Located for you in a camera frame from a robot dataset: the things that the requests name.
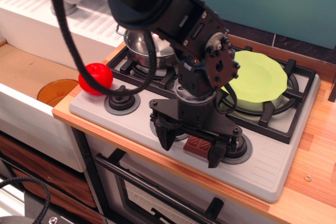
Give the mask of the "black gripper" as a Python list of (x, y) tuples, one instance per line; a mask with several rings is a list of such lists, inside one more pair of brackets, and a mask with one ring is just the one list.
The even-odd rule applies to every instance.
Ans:
[(179, 99), (153, 99), (149, 102), (151, 117), (161, 146), (169, 151), (177, 135), (183, 132), (211, 143), (208, 168), (216, 168), (225, 156), (227, 145), (235, 150), (242, 129), (218, 112), (214, 100), (186, 103)]

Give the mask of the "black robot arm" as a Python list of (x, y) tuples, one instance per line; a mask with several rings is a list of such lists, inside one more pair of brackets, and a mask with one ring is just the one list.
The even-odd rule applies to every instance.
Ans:
[(237, 78), (239, 64), (225, 23), (202, 0), (108, 0), (113, 18), (141, 31), (155, 74), (153, 34), (173, 47), (178, 60), (175, 99), (152, 100), (151, 120), (161, 146), (169, 150), (179, 133), (210, 142), (208, 165), (215, 168), (238, 149), (242, 130), (219, 107), (221, 89)]

